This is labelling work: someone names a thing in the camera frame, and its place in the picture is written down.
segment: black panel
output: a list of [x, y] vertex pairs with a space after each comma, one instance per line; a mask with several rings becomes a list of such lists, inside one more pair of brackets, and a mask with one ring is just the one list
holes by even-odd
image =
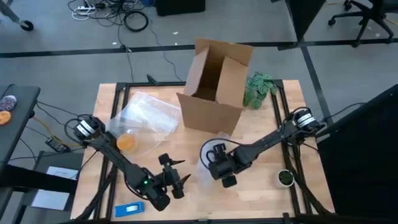
[[338, 121], [318, 144], [339, 215], [396, 215], [397, 127], [398, 85]]
[[293, 21], [297, 42], [300, 42], [325, 0], [286, 0]]
[[206, 0], [156, 0], [155, 6], [159, 16], [203, 12]]

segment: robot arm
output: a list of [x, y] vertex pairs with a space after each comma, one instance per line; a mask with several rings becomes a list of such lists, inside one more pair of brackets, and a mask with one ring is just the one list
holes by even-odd
[[234, 174], [251, 167], [260, 153], [282, 141], [301, 144], [305, 138], [314, 136], [322, 127], [323, 125], [315, 120], [310, 110], [295, 110], [278, 130], [255, 143], [240, 145], [228, 153], [225, 153], [225, 144], [215, 145], [210, 151], [215, 159], [208, 166], [211, 176], [215, 180], [222, 179], [224, 187], [233, 186], [236, 184]]
[[80, 144], [91, 146], [107, 157], [123, 174], [124, 180], [134, 194], [143, 199], [148, 199], [158, 210], [162, 211], [170, 203], [167, 196], [167, 186], [173, 187], [174, 198], [184, 197], [183, 185], [190, 175], [180, 178], [172, 166], [183, 161], [173, 161], [169, 155], [159, 156], [159, 162], [164, 166], [163, 172], [153, 175], [148, 169], [132, 164], [119, 151], [115, 137], [105, 131], [105, 125], [94, 116], [81, 120], [74, 128], [74, 135]]

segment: artificial plant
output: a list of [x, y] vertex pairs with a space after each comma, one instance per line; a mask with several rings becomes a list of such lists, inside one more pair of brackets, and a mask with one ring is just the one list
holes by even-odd
[[270, 74], [255, 72], [253, 77], [248, 77], [246, 80], [243, 106], [251, 106], [255, 110], [259, 109], [269, 91], [274, 95], [277, 91], [277, 87], [272, 81], [272, 76]]
[[289, 186], [294, 181], [293, 174], [287, 170], [281, 171], [279, 173], [278, 178], [279, 178], [279, 181], [286, 186]]

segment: office chair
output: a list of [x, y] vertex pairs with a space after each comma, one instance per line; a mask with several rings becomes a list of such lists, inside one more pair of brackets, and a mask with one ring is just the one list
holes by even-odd
[[381, 26], [385, 31], [387, 31], [387, 33], [389, 34], [389, 38], [386, 40], [386, 43], [390, 44], [392, 42], [392, 37], [394, 36], [394, 33], [391, 31], [390, 27], [388, 27], [387, 24], [384, 22], [384, 19], [386, 18], [386, 13], [398, 12], [398, 0], [369, 0], [369, 1], [373, 4], [372, 8], [368, 8], [363, 4], [354, 0], [346, 0], [344, 3], [346, 11], [349, 11], [351, 9], [351, 4], [358, 7], [361, 11], [347, 12], [343, 14], [334, 15], [329, 20], [329, 26], [333, 26], [336, 23], [335, 18], [354, 17], [354, 16], [362, 17], [361, 22], [359, 22], [359, 24], [362, 25], [362, 28], [356, 38], [356, 42], [351, 45], [353, 47], [357, 47], [361, 44], [360, 39], [370, 19], [372, 19], [374, 22], [379, 24], [379, 26]]

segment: yellow cable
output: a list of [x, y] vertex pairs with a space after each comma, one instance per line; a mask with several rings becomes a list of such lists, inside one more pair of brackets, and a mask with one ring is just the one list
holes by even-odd
[[390, 19], [388, 19], [388, 18], [386, 18], [386, 20], [389, 21], [390, 23], [394, 24], [395, 26], [398, 26], [398, 22], [392, 21], [392, 20], [390, 20]]
[[81, 145], [79, 145], [79, 144], [69, 144], [69, 143], [65, 143], [65, 142], [59, 140], [59, 139], [56, 137], [56, 135], [54, 135], [54, 134], [51, 132], [50, 128], [49, 128], [42, 120], [40, 120], [39, 118], [36, 118], [36, 117], [33, 117], [33, 119], [35, 119], [37, 122], [39, 122], [39, 123], [47, 130], [47, 132], [51, 135], [51, 137], [53, 137], [54, 140], [56, 140], [56, 141], [59, 142], [60, 144], [64, 144], [64, 145], [66, 145], [66, 146], [71, 146], [71, 147], [80, 147], [80, 146], [81, 146]]

